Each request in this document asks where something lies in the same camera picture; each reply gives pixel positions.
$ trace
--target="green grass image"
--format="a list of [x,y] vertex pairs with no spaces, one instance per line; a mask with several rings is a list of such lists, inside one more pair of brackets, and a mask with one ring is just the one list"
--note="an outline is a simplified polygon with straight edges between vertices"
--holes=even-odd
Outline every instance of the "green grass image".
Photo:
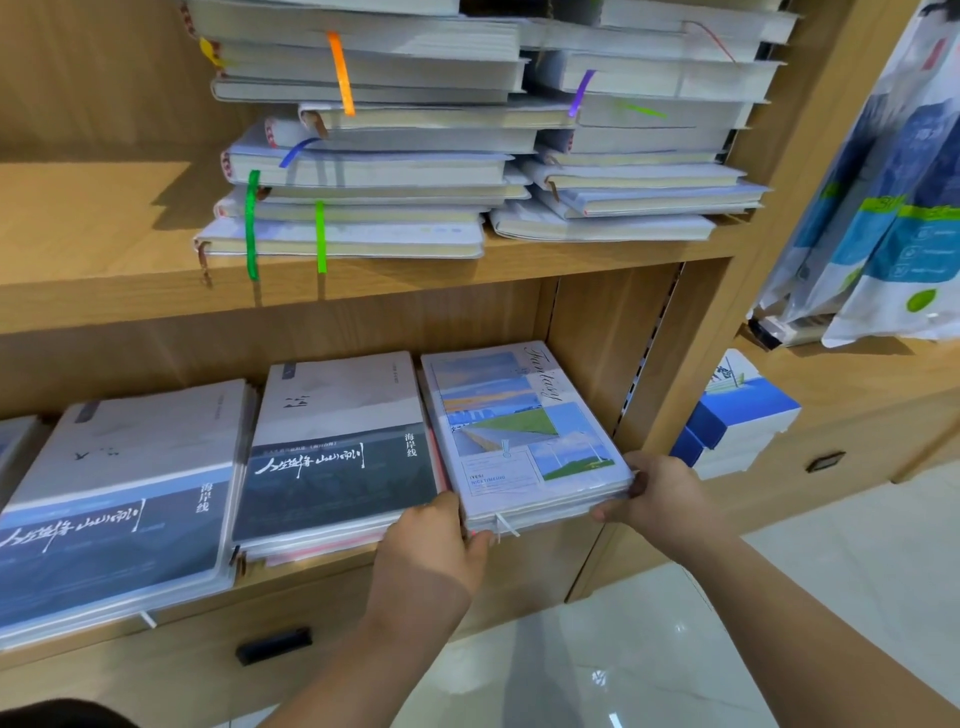
[[542,407],[528,409],[526,412],[515,412],[512,415],[503,415],[502,417],[491,417],[489,420],[473,423],[473,426],[484,427],[485,429],[505,429],[511,432],[538,432],[542,435],[559,434]]
[[597,460],[595,457],[588,457],[584,460],[573,460],[561,468],[546,474],[543,479],[556,480],[558,477],[567,477],[568,475],[576,475],[577,473],[586,473],[587,471],[595,471],[599,470],[600,468],[607,468],[612,464],[612,460]]

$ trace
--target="green ribbon bookmark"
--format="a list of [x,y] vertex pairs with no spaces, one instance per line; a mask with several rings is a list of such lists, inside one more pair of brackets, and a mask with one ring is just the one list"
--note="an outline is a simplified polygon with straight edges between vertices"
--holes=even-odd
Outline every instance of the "green ribbon bookmark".
[[247,228],[247,275],[250,280],[260,280],[256,269],[256,236],[253,234],[253,209],[256,207],[256,190],[260,186],[260,170],[254,169],[247,179],[247,205],[244,210],[244,223]]
[[317,273],[326,273],[326,221],[323,200],[317,201]]
[[647,109],[646,107],[639,107],[639,106],[637,106],[636,104],[624,104],[624,105],[623,105],[623,108],[624,108],[624,109],[627,109],[627,110],[630,110],[630,111],[639,111],[640,113],[645,113],[645,114],[647,114],[648,116],[657,116],[657,117],[660,118],[660,119],[665,119],[665,118],[666,118],[666,114],[663,113],[662,111],[656,111],[656,110],[653,110],[653,109]]

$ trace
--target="shelf board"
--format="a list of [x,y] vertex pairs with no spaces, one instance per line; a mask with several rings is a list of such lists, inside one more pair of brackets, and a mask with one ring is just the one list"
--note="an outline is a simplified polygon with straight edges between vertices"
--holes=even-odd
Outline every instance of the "shelf board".
[[803,407],[791,433],[960,388],[960,341],[868,337],[839,349],[804,344],[766,352],[741,335],[734,345]]
[[728,257],[743,228],[709,242],[534,243],[488,231],[478,260],[209,256],[192,238],[228,191],[215,149],[158,147],[5,157],[0,194],[0,333],[226,311],[255,306],[545,278]]

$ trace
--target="white floor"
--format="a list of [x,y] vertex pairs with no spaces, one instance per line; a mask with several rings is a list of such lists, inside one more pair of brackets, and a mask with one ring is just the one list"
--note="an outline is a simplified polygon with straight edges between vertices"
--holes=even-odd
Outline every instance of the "white floor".
[[[748,540],[960,705],[960,463]],[[670,565],[448,645],[395,723],[415,726],[776,723],[697,585]]]

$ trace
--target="stack of notebooks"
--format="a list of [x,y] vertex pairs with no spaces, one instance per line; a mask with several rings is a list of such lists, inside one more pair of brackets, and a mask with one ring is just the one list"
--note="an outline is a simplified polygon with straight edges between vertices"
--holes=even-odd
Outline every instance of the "stack of notebooks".
[[67,409],[0,513],[0,649],[228,589],[255,400],[234,380]]
[[730,349],[670,454],[704,480],[749,470],[800,410],[746,356]]
[[455,2],[185,6],[218,98],[299,102],[222,155],[235,188],[196,238],[206,253],[479,257],[482,214],[530,196],[516,157],[573,125],[522,93],[518,24]]
[[714,227],[702,215],[760,206],[767,188],[718,159],[780,66],[755,59],[796,22],[771,5],[556,0],[555,18],[529,20],[522,43],[538,53],[527,87],[575,110],[576,124],[538,135],[536,156],[520,165],[532,199],[495,210],[496,231],[698,240]]
[[275,364],[233,541],[268,563],[380,541],[441,489],[429,438],[409,352]]
[[467,530],[519,531],[622,494],[630,467],[540,341],[421,358]]

